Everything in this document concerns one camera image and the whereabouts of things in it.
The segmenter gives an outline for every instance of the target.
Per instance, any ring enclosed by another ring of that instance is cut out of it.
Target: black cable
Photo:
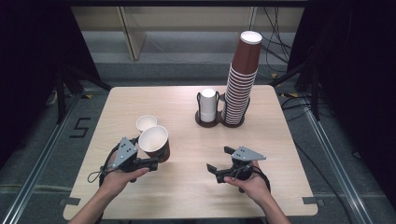
[[[305,155],[305,157],[311,162],[311,164],[315,167],[315,169],[317,169],[318,173],[320,174],[320,176],[323,178],[323,180],[326,182],[326,184],[329,186],[329,188],[332,190],[332,193],[334,193],[335,197],[338,199],[338,201],[340,202],[340,204],[343,206],[344,211],[346,212],[346,217],[349,221],[349,223],[353,223],[352,222],[352,217],[349,214],[349,211],[347,210],[347,206],[344,203],[344,201],[341,199],[340,195],[337,193],[337,191],[335,190],[335,188],[332,186],[332,184],[330,183],[330,181],[327,179],[327,177],[321,172],[321,170],[318,168],[318,166],[314,163],[314,161],[308,156],[308,154],[306,154],[306,152],[297,144],[297,142],[293,139],[294,145],[297,146],[297,148]]]
[[[267,40],[267,41],[271,41],[272,44],[276,44],[276,45],[280,45],[280,46],[284,46],[285,48],[291,49],[291,46],[285,44],[285,43],[279,43],[279,42],[275,42],[274,40],[270,40],[267,37],[265,37],[262,33],[260,33],[262,35],[262,38]]]
[[[310,105],[312,105],[312,104],[311,103],[306,103],[306,104],[299,104],[299,105],[291,105],[291,106],[282,108],[282,110],[292,109],[292,108],[296,108],[296,107],[300,107],[300,106],[308,107]]]
[[[288,61],[289,58],[286,55],[288,55],[288,56],[290,56],[290,55],[289,55],[289,52],[286,50],[286,48],[284,48],[285,44],[283,43],[282,39],[280,38],[279,25],[277,24],[277,15],[278,15],[279,8],[275,7],[275,17],[276,17],[275,25],[273,24],[273,22],[272,22],[269,14],[268,14],[266,8],[264,7],[263,9],[264,9],[265,15],[267,16],[268,21],[270,22],[271,27],[273,29],[273,33],[271,34],[270,42],[272,42],[272,36],[275,35],[275,37],[277,38],[279,43],[281,43],[281,49],[282,49],[285,57],[287,58],[286,60]]]
[[[249,25],[248,25],[248,29],[249,29],[249,30],[251,30],[252,25],[253,25],[253,16],[250,18],[250,23],[249,23]]]
[[[101,166],[99,171],[92,172],[88,175],[87,180],[89,183],[93,183],[100,175],[106,175],[109,173],[109,172],[106,172],[106,169],[108,168],[106,166],[107,166],[108,161],[110,160],[111,156],[117,149],[118,149],[118,145],[116,145],[113,149],[111,149],[111,152],[107,155],[105,165]],[[94,174],[98,174],[98,175],[93,180],[90,180],[91,176]]]
[[[253,170],[251,171],[252,173],[255,173],[259,175],[265,182],[265,185],[267,186],[268,190],[271,192],[271,185],[270,185],[270,180],[268,177],[262,172],[262,169],[260,169],[257,166],[253,165]]]
[[[306,114],[308,111],[309,111],[309,110],[306,110],[303,114],[301,114],[301,115],[299,115],[299,116],[297,116],[297,117],[291,118],[291,119],[287,119],[286,121],[292,121],[292,120],[294,120],[294,119],[298,119],[298,118],[302,117],[304,114]]]
[[[241,172],[241,170],[243,170],[243,169],[245,169],[245,168],[246,168],[246,166],[242,166],[242,167],[239,167],[238,169],[232,171],[232,172],[230,173],[231,180],[232,180],[232,181],[235,181],[235,179],[238,178],[238,175],[239,175],[239,173]]]
[[[262,45],[262,49],[264,49],[265,51],[271,53],[272,55],[274,55],[274,57],[278,58],[280,61],[282,61],[283,63],[288,63],[288,61],[282,57],[280,57],[279,55],[277,55],[275,52],[271,51],[270,49],[268,49],[267,47],[265,47],[264,45]]]
[[[296,97],[290,97],[289,99],[287,99],[285,102],[282,103],[282,105],[280,106],[280,108],[283,108],[283,106],[290,100],[293,99],[302,99],[302,98],[309,98],[310,96],[296,96]]]
[[[319,111],[319,114],[322,115],[322,116],[324,116],[324,117],[327,117],[327,118],[331,118],[331,119],[334,119],[334,118],[335,118],[334,114],[328,115],[328,114],[325,114],[325,113],[320,112],[320,111]]]
[[[268,42],[268,45],[267,45],[267,47],[266,47],[267,49],[269,49],[270,43],[271,43],[271,41]],[[268,63],[268,51],[265,51],[265,61],[267,62],[268,67],[270,67],[273,71],[276,71],[276,72],[286,72],[286,71],[279,71],[279,70],[273,68],[273,67]]]

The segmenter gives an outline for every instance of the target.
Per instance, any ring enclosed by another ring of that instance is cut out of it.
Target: forearm
[[[263,195],[256,203],[262,209],[270,224],[290,223],[271,194]]]
[[[69,223],[94,223],[114,198],[115,196],[99,189]]]

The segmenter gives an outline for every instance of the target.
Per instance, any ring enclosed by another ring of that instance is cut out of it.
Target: white paper cup
[[[155,125],[157,125],[157,119],[152,115],[142,116],[136,121],[136,128],[141,133]]]
[[[215,120],[217,113],[216,92],[212,89],[204,89],[200,97],[201,121],[211,122]]]

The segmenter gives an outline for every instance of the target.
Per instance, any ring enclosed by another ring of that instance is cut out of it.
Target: cup stack
[[[248,109],[250,91],[259,66],[262,36],[256,32],[241,34],[227,80],[222,120],[229,125],[243,122]]]

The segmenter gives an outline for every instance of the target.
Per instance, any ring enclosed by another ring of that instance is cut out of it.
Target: brown paper cup
[[[171,154],[168,131],[160,125],[143,131],[140,134],[138,145],[151,158],[157,157],[158,162],[167,161]]]
[[[233,70],[240,74],[252,74],[257,71],[261,51],[262,36],[253,31],[241,34],[233,56]]]

